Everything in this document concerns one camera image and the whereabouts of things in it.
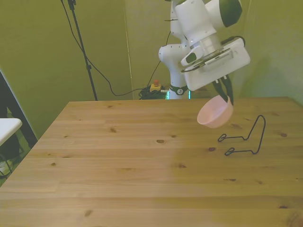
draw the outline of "black metal frame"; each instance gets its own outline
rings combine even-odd
[[[262,132],[262,135],[261,135],[261,139],[260,139],[260,143],[259,143],[259,148],[258,148],[258,150],[257,150],[256,152],[254,152],[253,150],[236,150],[235,148],[230,148],[230,149],[225,153],[225,156],[229,156],[229,155],[231,155],[231,154],[233,154],[233,153],[241,153],[241,152],[251,152],[253,155],[256,155],[256,154],[259,153],[259,151],[260,151],[260,149],[261,149],[263,137],[264,137],[265,128],[266,128],[266,119],[265,119],[265,117],[264,117],[263,115],[259,115],[259,116],[257,117],[257,119],[256,119],[256,121],[255,121],[255,124],[254,124],[254,126],[252,127],[252,129],[251,129],[251,131],[250,131],[250,133],[249,133],[249,135],[248,135],[247,138],[244,138],[243,136],[227,137],[226,134],[223,134],[223,135],[220,136],[219,139],[218,139],[218,142],[219,142],[219,143],[221,143],[221,142],[223,142],[224,140],[227,140],[227,139],[238,139],[238,138],[242,138],[244,141],[247,141],[247,140],[250,138],[250,136],[251,136],[251,134],[252,134],[252,132],[253,132],[253,130],[254,130],[254,128],[255,128],[255,126],[256,126],[256,124],[257,124],[257,122],[258,122],[258,120],[259,120],[260,118],[263,118],[263,120],[264,120],[264,126],[263,126],[263,132]]]

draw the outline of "pink bowl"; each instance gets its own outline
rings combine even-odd
[[[216,129],[226,124],[233,114],[230,98],[228,103],[221,96],[216,96],[203,106],[198,115],[198,122],[208,128]]]

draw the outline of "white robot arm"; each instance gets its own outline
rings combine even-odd
[[[161,47],[160,60],[171,75],[171,99],[187,98],[195,91],[250,63],[244,42],[222,46],[217,31],[238,22],[239,0],[171,1],[171,33],[181,44]]]

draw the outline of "black tripod stand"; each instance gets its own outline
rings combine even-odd
[[[76,25],[76,28],[77,28],[77,32],[78,32],[78,36],[79,36],[79,40],[80,40],[80,44],[81,44],[81,49],[82,49],[82,52],[83,52],[83,55],[84,55],[84,60],[85,60],[85,63],[86,63],[86,69],[87,69],[87,72],[89,73],[89,79],[90,79],[91,87],[92,87],[92,90],[93,90],[93,93],[94,93],[94,97],[95,97],[95,100],[98,101],[98,97],[97,97],[93,77],[92,77],[91,71],[90,71],[91,70],[91,65],[89,65],[89,61],[88,61],[88,58],[87,58],[86,53],[85,53],[85,49],[84,49],[84,45],[83,45],[83,41],[82,41],[82,37],[81,37],[79,25],[78,25],[78,21],[77,21],[76,14],[75,14],[74,5],[76,5],[76,0],[67,0],[67,1],[68,1],[68,5],[70,6],[70,9],[71,9],[72,16],[74,17],[74,21],[75,21],[75,25]]]

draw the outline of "table surface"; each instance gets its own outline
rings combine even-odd
[[[236,101],[220,129],[207,100],[69,103],[0,188],[5,227],[302,227],[303,109],[288,98]],[[258,155],[230,148],[257,149]]]
[[[0,146],[20,127],[22,121],[17,118],[0,118]]]

